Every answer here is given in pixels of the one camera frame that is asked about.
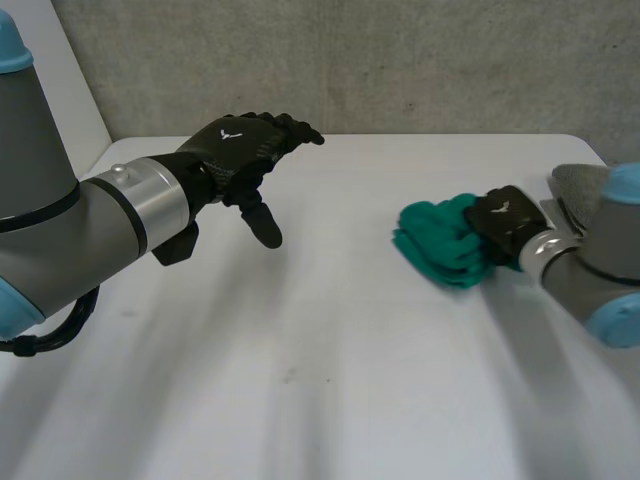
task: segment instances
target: logo on robotic hand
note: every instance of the logo on robotic hand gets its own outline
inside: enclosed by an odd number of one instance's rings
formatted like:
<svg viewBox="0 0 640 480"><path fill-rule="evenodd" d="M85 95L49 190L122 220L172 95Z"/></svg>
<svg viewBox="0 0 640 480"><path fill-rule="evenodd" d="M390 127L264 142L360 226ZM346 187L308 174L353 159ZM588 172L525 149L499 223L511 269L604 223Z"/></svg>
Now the logo on robotic hand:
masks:
<svg viewBox="0 0 640 480"><path fill-rule="evenodd" d="M497 208L496 210L491 210L491 213L507 213L509 211L509 202L504 202L502 207Z"/></svg>
<svg viewBox="0 0 640 480"><path fill-rule="evenodd" d="M231 135L229 133L224 133L224 130L220 130L220 135L222 135L222 139L226 140L227 138L236 138L236 137L241 137L242 134L241 133L236 133L235 135Z"/></svg>

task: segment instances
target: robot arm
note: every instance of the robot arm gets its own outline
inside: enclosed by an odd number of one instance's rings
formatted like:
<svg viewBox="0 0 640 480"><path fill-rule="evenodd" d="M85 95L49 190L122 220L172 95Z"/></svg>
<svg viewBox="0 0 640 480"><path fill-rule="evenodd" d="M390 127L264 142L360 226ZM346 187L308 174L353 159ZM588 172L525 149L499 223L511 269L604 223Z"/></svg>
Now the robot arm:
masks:
<svg viewBox="0 0 640 480"><path fill-rule="evenodd" d="M497 263L519 264L602 343L640 345L640 164L612 171L582 243L512 186L481 197L467 219Z"/></svg>
<svg viewBox="0 0 640 480"><path fill-rule="evenodd" d="M209 203L238 206L258 240L280 246L258 187L285 154L324 142L309 124L227 116L177 152L78 182L32 62L0 10L0 350L59 348L82 328L103 281L147 252L163 265L189 258L196 215ZM17 337L77 299L52 334Z"/></svg>

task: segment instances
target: green cloth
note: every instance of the green cloth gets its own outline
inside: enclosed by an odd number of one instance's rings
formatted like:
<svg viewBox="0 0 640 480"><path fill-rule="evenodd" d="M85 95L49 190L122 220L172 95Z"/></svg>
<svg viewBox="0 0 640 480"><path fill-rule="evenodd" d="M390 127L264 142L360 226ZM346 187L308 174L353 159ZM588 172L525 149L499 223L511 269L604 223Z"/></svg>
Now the green cloth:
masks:
<svg viewBox="0 0 640 480"><path fill-rule="evenodd" d="M400 213L393 243L420 273L440 284L470 288L480 283L493 264L464 218L475 201L465 193L438 205L409 205Z"/></svg>

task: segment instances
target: silver metal ring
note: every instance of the silver metal ring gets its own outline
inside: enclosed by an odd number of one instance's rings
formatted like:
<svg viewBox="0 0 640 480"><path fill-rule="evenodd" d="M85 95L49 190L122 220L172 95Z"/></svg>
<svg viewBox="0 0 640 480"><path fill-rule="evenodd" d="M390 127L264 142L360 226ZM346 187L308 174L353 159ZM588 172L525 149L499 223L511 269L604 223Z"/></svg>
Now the silver metal ring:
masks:
<svg viewBox="0 0 640 480"><path fill-rule="evenodd" d="M520 252L520 267L535 281L542 282L542 275L551 260L567 250L580 246L571 235L560 230L547 230L529 240Z"/></svg>
<svg viewBox="0 0 640 480"><path fill-rule="evenodd" d="M97 176L117 188L131 203L147 234L147 251L153 250L189 222L189 203L178 180L163 165L138 158Z"/></svg>

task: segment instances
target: black cable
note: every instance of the black cable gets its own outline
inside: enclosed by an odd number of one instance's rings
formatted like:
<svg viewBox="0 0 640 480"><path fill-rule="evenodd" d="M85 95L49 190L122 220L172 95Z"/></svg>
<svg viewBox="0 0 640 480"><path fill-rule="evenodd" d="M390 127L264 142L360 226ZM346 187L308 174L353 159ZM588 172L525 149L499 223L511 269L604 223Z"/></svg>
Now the black cable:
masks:
<svg viewBox="0 0 640 480"><path fill-rule="evenodd" d="M97 286L76 300L71 313L53 332L42 337L21 335L13 340L0 342L0 352L11 352L16 357L33 357L36 353L50 352L64 347L78 336L87 319L93 313L98 302L99 292L100 286Z"/></svg>

